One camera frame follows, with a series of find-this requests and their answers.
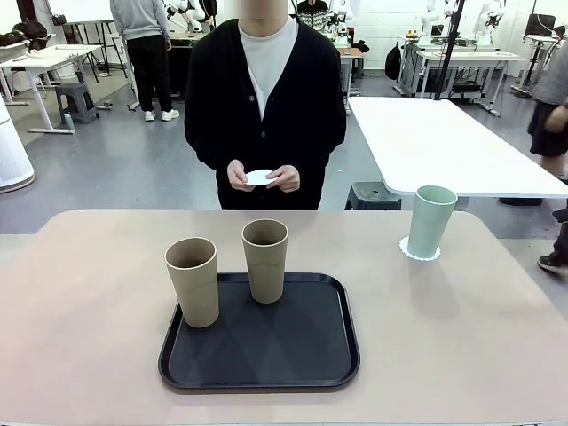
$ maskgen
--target white coaster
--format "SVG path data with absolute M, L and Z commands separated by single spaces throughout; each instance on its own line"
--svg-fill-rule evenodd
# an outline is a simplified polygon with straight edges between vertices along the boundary
M 405 237 L 402 240 L 400 240 L 400 243 L 398 244 L 398 246 L 400 247 L 400 251 L 402 251 L 405 255 L 407 255 L 411 259 L 420 260 L 421 262 L 431 262 L 432 260 L 438 259 L 440 257 L 440 254 L 441 254 L 440 247 L 438 247 L 436 249 L 436 253 L 434 254 L 434 256 L 426 258 L 426 259 L 424 259 L 422 257 L 415 256 L 415 255 L 411 255 L 408 252 L 408 237 Z
M 274 182 L 276 179 L 267 179 L 266 176 L 270 175 L 272 170 L 255 170 L 247 173 L 247 185 L 251 186 L 267 186 Z

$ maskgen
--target gray shirt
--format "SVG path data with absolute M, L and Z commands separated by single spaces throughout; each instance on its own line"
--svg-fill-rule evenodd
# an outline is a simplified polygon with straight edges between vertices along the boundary
M 170 39 L 162 0 L 110 0 L 116 30 L 127 40 L 162 34 Z
M 534 88 L 533 96 L 551 105 L 562 105 L 568 98 L 568 42 L 564 42 L 552 59 L 546 75 Z

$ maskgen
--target brown cup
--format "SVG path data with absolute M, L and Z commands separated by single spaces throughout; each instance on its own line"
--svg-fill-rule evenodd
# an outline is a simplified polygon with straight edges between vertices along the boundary
M 178 241 L 168 248 L 165 260 L 187 325 L 213 324 L 219 316 L 215 244 L 203 238 Z
M 284 291 L 288 228 L 277 220 L 260 219 L 242 230 L 250 292 L 260 304 L 278 302 Z

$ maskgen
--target stool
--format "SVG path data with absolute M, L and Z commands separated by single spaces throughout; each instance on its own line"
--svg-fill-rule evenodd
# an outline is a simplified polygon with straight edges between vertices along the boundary
M 87 124 L 99 118 L 99 113 L 92 101 L 91 94 L 85 83 L 65 83 L 55 87 L 61 122 L 65 122 L 65 114 L 71 114 L 74 122 Z M 67 108 L 63 107 L 61 97 L 65 96 Z
M 346 210 L 401 210 L 402 199 L 383 182 L 357 182 L 351 186 Z

